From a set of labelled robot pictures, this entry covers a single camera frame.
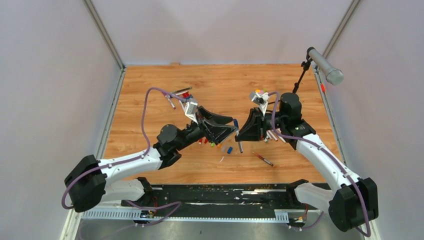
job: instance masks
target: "white wall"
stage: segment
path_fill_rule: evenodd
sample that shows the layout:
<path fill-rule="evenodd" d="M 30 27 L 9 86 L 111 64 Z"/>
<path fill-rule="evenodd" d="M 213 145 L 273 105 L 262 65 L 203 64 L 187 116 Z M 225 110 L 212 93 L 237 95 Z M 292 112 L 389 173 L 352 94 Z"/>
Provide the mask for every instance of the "white wall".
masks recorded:
<path fill-rule="evenodd" d="M 0 239 L 58 239 L 64 179 L 96 151 L 119 70 L 81 0 L 0 4 Z"/>
<path fill-rule="evenodd" d="M 327 84 L 347 164 L 377 183 L 381 239 L 422 239 L 424 1 L 365 0 L 329 61 Z"/>
<path fill-rule="evenodd" d="M 127 65 L 300 63 L 351 0 L 93 0 Z"/>

